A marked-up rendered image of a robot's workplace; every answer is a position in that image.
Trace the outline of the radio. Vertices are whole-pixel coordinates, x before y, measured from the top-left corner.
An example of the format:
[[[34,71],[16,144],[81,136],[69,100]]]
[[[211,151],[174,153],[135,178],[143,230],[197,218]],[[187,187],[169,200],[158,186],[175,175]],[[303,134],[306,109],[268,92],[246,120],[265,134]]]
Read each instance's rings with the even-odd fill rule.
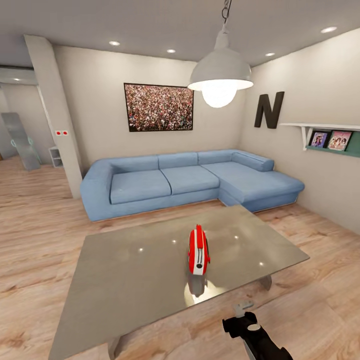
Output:
[[[208,240],[201,225],[197,225],[190,233],[188,264],[193,275],[204,275],[210,263]]]

